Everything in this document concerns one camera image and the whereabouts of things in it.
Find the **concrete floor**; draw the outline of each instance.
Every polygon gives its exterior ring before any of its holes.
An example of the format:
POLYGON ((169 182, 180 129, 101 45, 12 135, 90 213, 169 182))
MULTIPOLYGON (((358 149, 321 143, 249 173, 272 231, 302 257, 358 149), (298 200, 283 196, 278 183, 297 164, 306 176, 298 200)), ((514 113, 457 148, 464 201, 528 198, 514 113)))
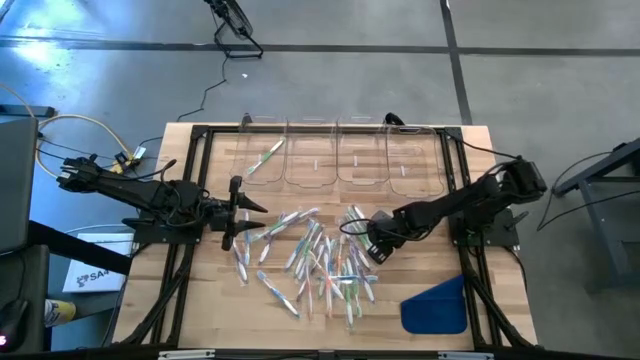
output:
MULTIPOLYGON (((438 0, 240 4, 256 39, 268 44, 447 44, 438 0)), ((450 6, 459 46, 640 46, 635 16, 640 3, 632 0, 450 0, 450 6)), ((2 36, 91 40, 202 43, 211 42, 213 31, 199 0, 17 0, 0 23, 2 36)), ((219 52, 66 50, 42 44, 0 48, 0 59, 0 82, 30 103, 99 118, 131 147, 161 135, 165 123, 197 108, 202 90, 219 81, 224 60, 219 52)), ((497 149, 536 161, 549 183, 579 158, 638 137, 637 57, 462 56, 461 64, 473 123, 490 127, 497 149)), ((411 122, 461 124, 446 54, 277 52, 261 61, 229 61, 226 76, 228 83, 209 93, 206 111, 189 121, 236 121, 245 112, 380 116, 393 111, 411 122)), ((0 93, 0 102, 14 101, 0 93)), ((107 156, 118 151, 103 131, 83 122, 51 126, 47 135, 107 156)), ((150 144, 150 150, 158 145, 150 144)), ((46 163, 55 167, 59 161, 46 163)), ((570 194, 554 202, 552 213, 580 203, 570 194)), ((32 219, 61 230, 117 223, 135 214, 99 195, 60 191, 39 169, 32 205, 32 219)), ((603 259, 586 212, 536 233, 543 202, 521 208, 531 212, 519 231, 540 344, 640 357, 640 292, 584 290, 585 283, 603 276, 595 271, 603 259)), ((52 271, 66 272, 66 264, 53 259, 52 271)), ((96 346, 107 317, 56 328, 54 348, 96 346)))

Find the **plastic container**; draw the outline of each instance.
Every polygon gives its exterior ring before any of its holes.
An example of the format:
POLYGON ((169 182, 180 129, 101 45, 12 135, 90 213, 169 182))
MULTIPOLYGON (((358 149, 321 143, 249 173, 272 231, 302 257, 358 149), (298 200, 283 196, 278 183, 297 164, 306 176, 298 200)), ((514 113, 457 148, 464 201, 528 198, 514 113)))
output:
POLYGON ((338 123, 338 178, 346 191, 378 190, 389 180, 386 126, 381 119, 351 116, 338 123), (367 129, 352 133, 352 128, 367 129))
POLYGON ((260 190, 282 187, 286 158, 286 120, 274 116, 253 116, 241 124, 230 175, 242 176, 243 186, 260 190), (264 133, 260 127, 275 125, 282 131, 264 133))
POLYGON ((437 139, 435 130, 428 127, 387 127, 387 161, 392 195, 426 199, 444 192, 437 139))
POLYGON ((303 117, 289 121, 284 179, 294 188, 328 189, 337 174, 336 120, 303 117))

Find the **wooden table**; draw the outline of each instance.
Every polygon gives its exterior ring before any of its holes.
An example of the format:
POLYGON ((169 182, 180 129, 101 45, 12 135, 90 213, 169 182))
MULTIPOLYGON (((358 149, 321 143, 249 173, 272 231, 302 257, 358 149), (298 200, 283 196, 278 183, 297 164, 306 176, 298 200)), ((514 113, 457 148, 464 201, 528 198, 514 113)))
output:
MULTIPOLYGON (((169 160, 177 159, 177 164, 167 173, 169 179, 182 177, 192 125, 167 124, 157 167, 161 168, 169 160)), ((487 127, 463 127, 463 135, 471 144, 491 148, 487 127)), ((237 143, 237 135, 234 134, 218 134, 214 139, 206 184, 212 196, 228 198, 230 171, 234 168, 237 143)), ((201 148, 202 145, 195 161, 193 180, 199 173, 201 148)), ((434 151, 438 155, 441 149, 436 148, 434 151)), ((466 154, 472 181, 495 161, 492 154, 469 147, 466 148, 466 154)), ((269 161, 282 161, 282 159, 275 158, 269 161)), ((438 178, 438 172, 435 172, 435 176, 433 174, 429 176, 432 182, 431 188, 438 189, 439 184, 444 184, 442 162, 434 162, 433 156, 426 161, 431 164, 430 169, 434 167, 439 169, 440 178, 438 178)), ((324 169, 323 165, 321 159, 317 166, 324 169)), ((310 179, 314 177, 313 171, 309 170, 309 174, 310 179)), ((400 181, 396 183, 396 187, 402 187, 405 184, 409 186, 411 181, 405 183, 400 181)), ((283 211, 289 213, 300 207, 303 209, 320 207, 322 210, 318 216, 319 221, 327 226, 330 234, 337 235, 336 218, 344 214, 349 204, 357 204, 366 216, 371 216, 378 209, 389 211, 411 201, 411 199, 388 196, 392 193, 388 185, 378 191, 362 192, 352 191, 349 186, 345 186, 344 181, 338 180, 330 186, 328 192, 327 189, 324 192, 319 189, 312 190, 296 188, 288 183, 276 192, 260 191, 258 186, 247 186, 245 189, 247 195, 269 209, 268 214, 253 213, 252 220, 272 224, 283 211)), ((383 265, 376 267, 375 272, 379 276, 379 283, 373 285, 376 304, 370 304, 364 292, 361 291, 364 315, 362 318, 355 319, 353 333, 347 330, 344 305, 339 301, 334 302, 336 315, 331 319, 325 316, 323 299, 314 301, 314 315, 311 320, 306 316, 298 320, 283 309, 281 303, 256 277, 256 271, 263 269, 281 292, 289 299, 295 299, 298 285, 294 283, 290 274, 283 272, 282 267, 302 235, 304 226, 289 229, 278 236, 270 257, 260 267, 257 265, 257 258, 263 244, 254 244, 251 252, 251 266, 248 268, 250 283, 247 286, 241 286, 232 253, 220 249, 221 235, 205 230, 202 242, 195 251, 182 322, 180 347, 471 349, 469 327, 458 335, 412 335, 402 328, 399 319, 400 302, 460 274, 459 258, 457 251, 450 244, 447 226, 446 220, 443 220, 427 239, 406 243, 383 265)), ((115 341, 129 335, 156 300, 166 252, 166 245, 152 245, 134 259, 118 316, 115 341)), ((497 303, 523 336, 535 343, 533 323, 518 264, 511 254, 502 248, 487 248, 487 260, 497 303)), ((479 304, 483 334, 489 341, 486 311, 477 296, 476 300, 479 304)), ((299 306, 303 315, 306 313, 306 306, 306 301, 299 306)), ((168 306, 165 334, 170 328, 172 308, 173 302, 168 306)))

